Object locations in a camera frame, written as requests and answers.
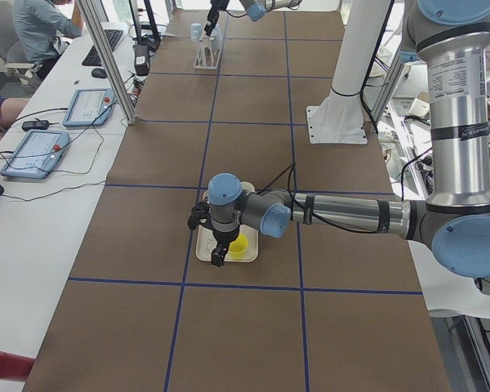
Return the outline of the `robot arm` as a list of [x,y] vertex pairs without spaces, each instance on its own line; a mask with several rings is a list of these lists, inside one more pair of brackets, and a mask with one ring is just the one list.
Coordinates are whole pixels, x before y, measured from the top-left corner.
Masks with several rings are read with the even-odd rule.
[[409,1],[402,33],[406,56],[426,63],[434,190],[423,202],[388,202],[293,193],[257,194],[229,173],[213,176],[187,225],[216,239],[222,266],[242,226],[279,238],[290,222],[357,234],[397,234],[426,245],[446,270],[490,276],[490,184],[484,52],[490,1]]
[[[298,8],[301,0],[239,0],[244,10],[243,16],[247,16],[251,21],[260,20],[266,13],[281,8]],[[228,11],[229,0],[211,0],[211,8],[207,14],[207,21],[204,25],[204,33],[210,37],[216,28],[217,22],[222,11]]]

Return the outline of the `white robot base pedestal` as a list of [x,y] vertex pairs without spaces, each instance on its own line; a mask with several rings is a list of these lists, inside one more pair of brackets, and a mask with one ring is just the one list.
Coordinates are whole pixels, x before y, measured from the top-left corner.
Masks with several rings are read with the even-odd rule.
[[331,89],[319,106],[306,108],[312,144],[365,145],[362,90],[393,3],[353,1],[332,78]]

